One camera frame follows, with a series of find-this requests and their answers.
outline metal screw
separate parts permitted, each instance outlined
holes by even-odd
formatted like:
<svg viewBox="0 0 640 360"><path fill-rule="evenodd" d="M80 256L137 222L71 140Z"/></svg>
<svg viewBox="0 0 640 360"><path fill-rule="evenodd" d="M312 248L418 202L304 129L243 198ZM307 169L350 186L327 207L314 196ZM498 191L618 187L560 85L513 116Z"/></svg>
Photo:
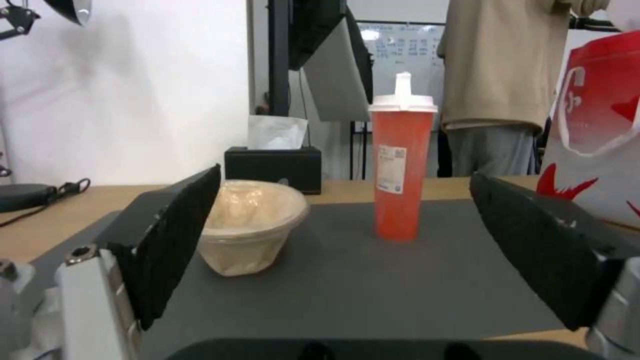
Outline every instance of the metal screw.
<svg viewBox="0 0 640 360"><path fill-rule="evenodd" d="M11 282L18 278L18 270L15 264L7 259L0 259L0 277Z"/></svg>
<svg viewBox="0 0 640 360"><path fill-rule="evenodd" d="M99 256L100 251L98 250L98 246L95 244L78 247L67 255L65 264L67 264L67 266L72 266Z"/></svg>

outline black tissue box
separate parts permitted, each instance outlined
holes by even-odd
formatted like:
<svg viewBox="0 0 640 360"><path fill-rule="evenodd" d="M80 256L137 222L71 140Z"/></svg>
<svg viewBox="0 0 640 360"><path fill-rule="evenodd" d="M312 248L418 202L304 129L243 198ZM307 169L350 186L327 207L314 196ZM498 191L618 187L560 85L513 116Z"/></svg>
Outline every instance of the black tissue box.
<svg viewBox="0 0 640 360"><path fill-rule="evenodd" d="M305 195L318 195L322 190L322 153L315 147L298 150L232 147L225 152L225 178L282 183Z"/></svg>

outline wooden table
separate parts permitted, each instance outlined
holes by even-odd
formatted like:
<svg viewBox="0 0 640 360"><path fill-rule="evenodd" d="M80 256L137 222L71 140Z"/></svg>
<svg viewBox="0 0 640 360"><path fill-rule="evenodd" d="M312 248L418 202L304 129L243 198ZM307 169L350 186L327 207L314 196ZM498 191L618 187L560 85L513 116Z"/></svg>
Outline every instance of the wooden table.
<svg viewBox="0 0 640 360"><path fill-rule="evenodd" d="M513 183L534 188L535 177L507 178ZM467 178L427 179L424 182L424 200L469 199ZM5 228L0 228L0 258L29 262L76 234L107 213L123 209L138 194L160 186L96 186L86 193L65 200L46 211ZM323 194L307 198L311 204L372 202L373 186L365 181L328 181ZM0 222L19 213L0 214ZM585 347L585 330L567 330L515 334L499 340L550 340Z"/></svg>

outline gray table mat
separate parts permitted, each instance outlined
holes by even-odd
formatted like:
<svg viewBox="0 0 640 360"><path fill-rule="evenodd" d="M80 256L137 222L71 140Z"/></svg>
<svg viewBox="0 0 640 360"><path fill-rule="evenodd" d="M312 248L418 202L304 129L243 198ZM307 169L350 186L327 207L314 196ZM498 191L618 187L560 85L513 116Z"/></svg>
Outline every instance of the gray table mat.
<svg viewBox="0 0 640 360"><path fill-rule="evenodd" d="M38 258L52 284L63 255L114 214ZM312 206L276 263L236 278L196 254L142 359L209 338L481 339L562 325L500 253L470 200L423 202L419 238L374 235L372 204Z"/></svg>

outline cup label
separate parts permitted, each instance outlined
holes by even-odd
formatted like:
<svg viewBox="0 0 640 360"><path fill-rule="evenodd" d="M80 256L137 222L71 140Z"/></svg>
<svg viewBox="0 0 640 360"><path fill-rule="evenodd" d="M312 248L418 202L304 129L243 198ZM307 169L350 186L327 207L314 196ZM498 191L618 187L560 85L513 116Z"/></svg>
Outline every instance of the cup label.
<svg viewBox="0 0 640 360"><path fill-rule="evenodd" d="M402 194L406 147L378 146L378 189L388 193Z"/></svg>

